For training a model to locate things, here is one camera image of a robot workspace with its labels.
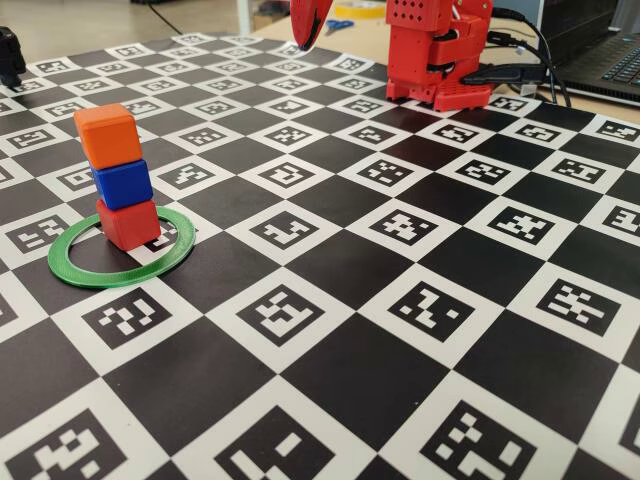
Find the red gripper finger with black pad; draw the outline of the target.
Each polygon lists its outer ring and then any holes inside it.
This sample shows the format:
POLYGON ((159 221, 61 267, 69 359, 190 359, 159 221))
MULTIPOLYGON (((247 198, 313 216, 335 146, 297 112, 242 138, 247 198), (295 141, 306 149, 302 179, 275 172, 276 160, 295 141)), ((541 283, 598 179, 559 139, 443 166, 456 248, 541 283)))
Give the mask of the red gripper finger with black pad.
POLYGON ((305 2, 305 48, 310 49, 325 23, 332 0, 308 0, 305 2))
POLYGON ((305 2, 308 0, 290 1, 290 18, 294 39, 300 50, 310 50, 305 48, 306 15, 305 2))

